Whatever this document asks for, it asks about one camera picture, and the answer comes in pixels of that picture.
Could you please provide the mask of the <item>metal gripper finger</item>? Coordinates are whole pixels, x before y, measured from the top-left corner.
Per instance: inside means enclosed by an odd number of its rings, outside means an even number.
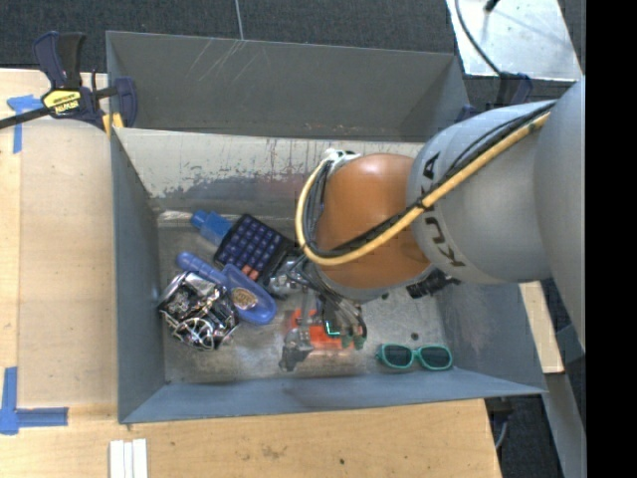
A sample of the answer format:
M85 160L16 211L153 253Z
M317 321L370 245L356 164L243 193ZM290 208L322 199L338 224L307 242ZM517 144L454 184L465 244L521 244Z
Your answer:
M283 371L294 371L298 364L315 350L309 330L293 328L284 338L279 368Z
M304 286L303 277L295 270L278 269L269 280L268 291L276 298L298 294Z

